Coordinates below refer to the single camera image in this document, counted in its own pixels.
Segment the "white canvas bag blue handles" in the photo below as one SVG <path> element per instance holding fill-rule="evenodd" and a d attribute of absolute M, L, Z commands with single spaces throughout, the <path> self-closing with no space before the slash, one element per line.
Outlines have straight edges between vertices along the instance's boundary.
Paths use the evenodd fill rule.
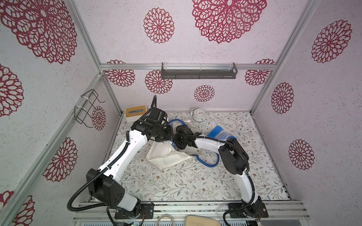
<path fill-rule="evenodd" d="M 209 168 L 216 167 L 219 164 L 219 154 L 216 154 L 216 161 L 211 164 L 202 160 L 199 157 L 200 153 L 201 148 L 187 146 L 185 149 L 179 149 L 173 140 L 161 143 L 153 142 L 146 155 L 146 160 L 160 170 L 170 168 L 192 157 L 195 157 L 198 162 Z"/>

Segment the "clear blue compass set case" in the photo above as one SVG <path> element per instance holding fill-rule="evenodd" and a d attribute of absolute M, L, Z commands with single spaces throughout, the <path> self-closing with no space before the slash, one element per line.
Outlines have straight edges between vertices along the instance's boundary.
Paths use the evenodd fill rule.
<path fill-rule="evenodd" d="M 225 131 L 221 131 L 217 136 L 216 139 L 218 140 L 228 140 L 230 138 L 230 134 Z"/>

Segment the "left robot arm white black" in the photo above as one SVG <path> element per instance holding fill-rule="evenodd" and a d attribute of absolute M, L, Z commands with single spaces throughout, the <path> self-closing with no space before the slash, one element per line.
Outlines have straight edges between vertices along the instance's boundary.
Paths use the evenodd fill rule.
<path fill-rule="evenodd" d="M 173 138 L 173 130 L 168 124 L 165 111 L 157 108 L 153 97 L 149 110 L 136 120 L 126 132 L 126 139 L 116 152 L 98 169 L 90 169 L 87 182 L 69 199 L 67 209 L 72 212 L 85 211 L 105 206 L 117 211 L 124 210 L 132 217 L 140 214 L 141 201 L 127 193 L 121 186 L 123 173 L 137 152 L 150 140 L 165 142 Z M 100 203 L 86 207 L 74 207 L 73 202 L 84 191 L 100 200 Z"/>

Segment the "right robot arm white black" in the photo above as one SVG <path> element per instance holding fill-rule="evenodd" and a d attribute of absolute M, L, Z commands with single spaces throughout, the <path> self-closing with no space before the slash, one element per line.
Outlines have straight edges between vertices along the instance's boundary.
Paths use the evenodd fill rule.
<path fill-rule="evenodd" d="M 222 140 L 198 132 L 193 133 L 185 124 L 176 128 L 173 140 L 179 149 L 194 147 L 219 154 L 226 170 L 234 176 L 241 192 L 241 201 L 229 205 L 229 209 L 222 216 L 225 225 L 230 225 L 226 219 L 227 215 L 232 217 L 238 214 L 242 218 L 256 218 L 257 221 L 269 217 L 266 206 L 257 194 L 250 176 L 249 156 L 237 139 Z"/>

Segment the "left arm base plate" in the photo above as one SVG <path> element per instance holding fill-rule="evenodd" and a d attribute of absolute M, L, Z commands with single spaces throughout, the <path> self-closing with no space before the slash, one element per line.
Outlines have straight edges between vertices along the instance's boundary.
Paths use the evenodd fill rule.
<path fill-rule="evenodd" d="M 155 204 L 153 202 L 141 202 L 137 204 L 133 211 L 121 209 L 116 211 L 115 219 L 153 219 Z"/>

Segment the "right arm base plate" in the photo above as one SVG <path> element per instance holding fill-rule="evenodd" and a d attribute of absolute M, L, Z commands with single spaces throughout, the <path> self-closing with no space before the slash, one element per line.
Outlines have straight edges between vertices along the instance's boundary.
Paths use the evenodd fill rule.
<path fill-rule="evenodd" d="M 232 202 L 228 204 L 229 210 L 240 208 L 247 203 L 244 201 L 241 202 Z M 267 212 L 266 206 L 263 202 L 257 201 L 256 203 L 250 205 L 249 207 L 234 211 L 230 213 L 231 218 L 268 218 L 269 214 Z"/>

